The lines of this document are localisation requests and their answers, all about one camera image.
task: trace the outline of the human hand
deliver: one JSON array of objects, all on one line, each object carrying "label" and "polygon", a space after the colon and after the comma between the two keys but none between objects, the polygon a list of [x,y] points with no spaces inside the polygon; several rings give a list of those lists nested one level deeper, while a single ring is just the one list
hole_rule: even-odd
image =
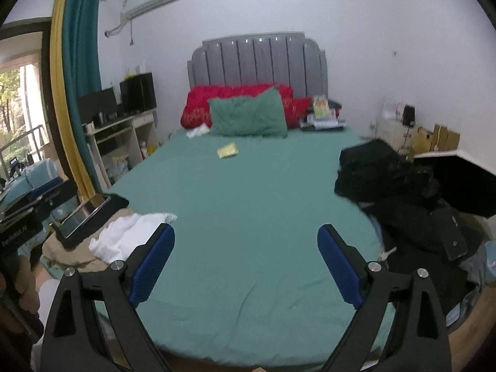
[{"label": "human hand", "polygon": [[[19,306],[31,313],[38,312],[40,298],[36,292],[36,279],[31,272],[31,265],[25,256],[19,256],[19,271],[15,278],[14,287],[19,292]],[[0,293],[7,288],[5,278],[0,273]],[[0,306],[0,326],[14,334],[21,334],[24,329],[21,324],[3,306]]]}]

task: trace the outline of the headboard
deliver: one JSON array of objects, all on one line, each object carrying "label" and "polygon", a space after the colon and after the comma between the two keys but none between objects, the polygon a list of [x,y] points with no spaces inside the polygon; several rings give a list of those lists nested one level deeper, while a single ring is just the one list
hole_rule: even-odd
[{"label": "headboard", "polygon": [[295,98],[327,96],[326,52],[304,33],[260,33],[204,41],[188,61],[189,86],[291,85]]}]

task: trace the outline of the pillow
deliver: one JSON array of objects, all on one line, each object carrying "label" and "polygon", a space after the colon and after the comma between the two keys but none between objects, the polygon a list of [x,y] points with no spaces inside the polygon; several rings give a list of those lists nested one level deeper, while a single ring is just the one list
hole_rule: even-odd
[{"label": "pillow", "polygon": [[209,103],[213,123],[210,134],[276,137],[288,135],[281,95],[275,88],[270,88],[255,98],[214,98],[210,99]]},{"label": "pillow", "polygon": [[[195,128],[206,123],[212,127],[210,118],[210,107],[208,100],[211,98],[232,98],[233,96],[252,96],[255,97],[272,86],[277,84],[256,84],[242,86],[215,86],[200,85],[195,86],[188,93],[186,106],[181,116],[181,125],[184,128]],[[292,98],[293,88],[289,85],[278,84],[277,88],[282,98]]]},{"label": "pillow", "polygon": [[284,117],[288,128],[298,128],[299,121],[307,115],[312,98],[283,98]]}]

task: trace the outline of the yellow tissue pack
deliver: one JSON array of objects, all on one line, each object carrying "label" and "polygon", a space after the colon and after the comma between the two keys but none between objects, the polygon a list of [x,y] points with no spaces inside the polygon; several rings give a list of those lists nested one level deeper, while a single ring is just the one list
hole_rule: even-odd
[{"label": "yellow tissue pack", "polygon": [[239,154],[239,151],[237,150],[235,143],[225,145],[217,150],[217,155],[219,158],[233,157],[237,154]]}]

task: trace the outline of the teal curtain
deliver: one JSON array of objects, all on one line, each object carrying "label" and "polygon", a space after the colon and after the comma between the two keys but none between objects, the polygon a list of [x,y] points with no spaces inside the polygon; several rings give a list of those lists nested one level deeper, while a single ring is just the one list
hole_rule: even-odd
[{"label": "teal curtain", "polygon": [[81,127],[78,97],[102,89],[97,42],[99,4],[100,0],[65,0],[62,23],[62,63],[70,123],[96,190],[100,190],[100,184]]}]

